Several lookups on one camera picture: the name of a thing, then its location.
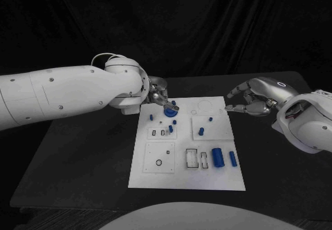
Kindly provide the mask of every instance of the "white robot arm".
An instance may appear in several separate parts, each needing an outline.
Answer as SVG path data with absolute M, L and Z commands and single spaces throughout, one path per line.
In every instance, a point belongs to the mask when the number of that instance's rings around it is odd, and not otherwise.
M 108 104 L 125 115 L 140 112 L 141 103 L 177 110 L 166 100 L 166 81 L 148 77 L 134 60 L 117 57 L 108 59 L 105 70 L 75 66 L 1 76 L 0 130 L 92 112 Z
M 228 105 L 226 111 L 265 116 L 278 110 L 271 127 L 304 152 L 332 152 L 332 93 L 317 90 L 299 94 L 283 82 L 258 77 L 239 84 L 228 94 L 244 92 L 248 105 Z

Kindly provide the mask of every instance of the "peg board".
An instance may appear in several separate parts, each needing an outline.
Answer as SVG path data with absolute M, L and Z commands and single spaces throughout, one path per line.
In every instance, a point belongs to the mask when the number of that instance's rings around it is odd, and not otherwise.
M 173 100 L 180 108 L 174 117 L 164 115 L 161 106 L 141 105 L 128 188 L 245 191 L 223 97 L 169 98 Z M 221 168 L 213 166 L 213 148 L 222 150 L 225 166 Z M 187 150 L 197 150 L 196 159 L 190 151 L 190 161 L 197 161 L 197 168 L 187 168 Z M 236 167 L 232 167 L 229 151 L 235 154 Z

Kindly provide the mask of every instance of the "cable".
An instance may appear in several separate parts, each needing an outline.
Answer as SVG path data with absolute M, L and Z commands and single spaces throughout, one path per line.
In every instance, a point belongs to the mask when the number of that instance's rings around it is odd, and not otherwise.
M 108 58 L 108 60 L 107 60 L 107 61 L 109 61 L 109 59 L 111 59 L 112 57 L 121 57 L 121 58 L 125 58 L 125 57 L 124 57 L 122 55 L 120 55 L 120 54 L 101 53 L 101 54 L 96 54 L 96 55 L 94 56 L 92 61 L 91 61 L 91 65 L 94 65 L 94 60 L 95 60 L 95 58 L 96 58 L 98 56 L 101 56 L 101 55 L 112 55 L 112 56 Z

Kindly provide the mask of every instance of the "black backdrop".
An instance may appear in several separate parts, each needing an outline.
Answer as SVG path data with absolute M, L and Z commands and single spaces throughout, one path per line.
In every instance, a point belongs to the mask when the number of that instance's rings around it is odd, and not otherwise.
M 291 70 L 313 89 L 332 91 L 330 27 L 324 0 L 3 0 L 0 75 L 88 65 L 96 53 L 112 52 L 164 78 Z M 1 206 L 47 125 L 0 132 L 10 150 Z

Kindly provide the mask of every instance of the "dark table surface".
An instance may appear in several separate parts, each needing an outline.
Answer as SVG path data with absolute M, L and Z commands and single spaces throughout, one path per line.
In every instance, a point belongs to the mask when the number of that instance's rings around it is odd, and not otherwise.
M 310 88 L 296 72 L 169 78 L 169 97 L 225 96 L 265 76 Z M 231 104 L 242 103 L 241 96 Z M 297 150 L 267 117 L 229 113 L 247 191 L 127 188 L 138 115 L 107 106 L 52 122 L 10 205 L 135 210 L 177 201 L 239 207 L 277 218 L 332 220 L 332 154 Z

